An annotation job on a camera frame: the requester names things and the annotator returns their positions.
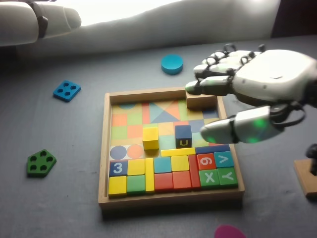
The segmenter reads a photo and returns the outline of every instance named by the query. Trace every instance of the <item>robotic arm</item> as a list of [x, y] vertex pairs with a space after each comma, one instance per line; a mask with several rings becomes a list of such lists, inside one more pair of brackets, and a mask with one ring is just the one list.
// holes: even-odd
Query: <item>robotic arm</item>
[[64, 35], [80, 26], [76, 10], [55, 2], [0, 2], [0, 47]]
[[[196, 81], [186, 85], [190, 94], [225, 96], [255, 106], [201, 128], [204, 140], [212, 143], [256, 143], [270, 139], [288, 126], [302, 122], [304, 105], [317, 108], [317, 61], [287, 50], [238, 51], [233, 44], [207, 57], [194, 68]], [[302, 116], [287, 121], [292, 111]], [[317, 174], [317, 145], [307, 151]]]

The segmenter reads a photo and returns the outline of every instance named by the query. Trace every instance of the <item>hole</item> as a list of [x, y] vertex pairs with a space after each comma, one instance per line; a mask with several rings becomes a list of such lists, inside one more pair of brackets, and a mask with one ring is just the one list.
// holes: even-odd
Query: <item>hole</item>
[[46, 165], [42, 165], [42, 166], [40, 167], [40, 170], [41, 170], [41, 171], [46, 170], [46, 169], [47, 169]]
[[40, 156], [46, 156], [46, 151], [41, 151]]

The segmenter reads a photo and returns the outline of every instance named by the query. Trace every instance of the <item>blue triangle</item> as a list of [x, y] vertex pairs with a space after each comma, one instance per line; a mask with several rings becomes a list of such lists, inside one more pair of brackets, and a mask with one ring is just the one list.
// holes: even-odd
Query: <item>blue triangle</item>
[[163, 111], [157, 118], [154, 119], [151, 123], [161, 123], [161, 122], [174, 122], [179, 121], [179, 119], [173, 117], [171, 114]]
[[155, 105], [154, 103], [149, 103], [149, 107], [150, 107], [150, 121], [151, 123], [153, 123], [155, 118], [157, 118], [158, 115], [164, 112], [164, 110], [160, 108], [159, 106]]

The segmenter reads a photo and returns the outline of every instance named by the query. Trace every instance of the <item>wooden puzzle board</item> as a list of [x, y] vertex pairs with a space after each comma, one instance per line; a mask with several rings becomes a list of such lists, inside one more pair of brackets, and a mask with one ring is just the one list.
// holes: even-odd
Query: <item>wooden puzzle board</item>
[[[184, 197], [186, 201], [242, 198], [244, 185], [233, 145], [230, 145], [230, 150], [238, 180], [237, 188], [118, 198], [107, 195], [110, 161], [156, 158], [160, 156], [161, 150], [175, 149], [175, 125], [191, 126], [192, 147], [213, 146], [215, 144], [207, 143], [201, 138], [199, 130], [204, 124], [219, 118], [226, 118], [221, 97], [188, 95], [186, 98], [184, 88], [106, 94], [99, 184], [100, 206], [110, 209], [166, 204], [180, 202]], [[159, 128], [159, 150], [144, 151], [142, 129], [153, 126]]]

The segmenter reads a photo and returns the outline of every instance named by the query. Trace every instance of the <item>red block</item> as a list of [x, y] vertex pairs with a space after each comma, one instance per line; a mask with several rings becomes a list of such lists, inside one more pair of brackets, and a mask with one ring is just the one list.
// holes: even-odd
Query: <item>red block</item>
[[216, 163], [213, 153], [197, 155], [197, 163], [199, 170], [215, 170]]
[[192, 187], [189, 171], [173, 172], [174, 189], [189, 189]]
[[154, 189], [155, 191], [173, 190], [172, 173], [154, 174]]
[[194, 188], [201, 187], [196, 155], [189, 155], [188, 162], [189, 162], [189, 172], [190, 172], [190, 178], [192, 181], [192, 187]]

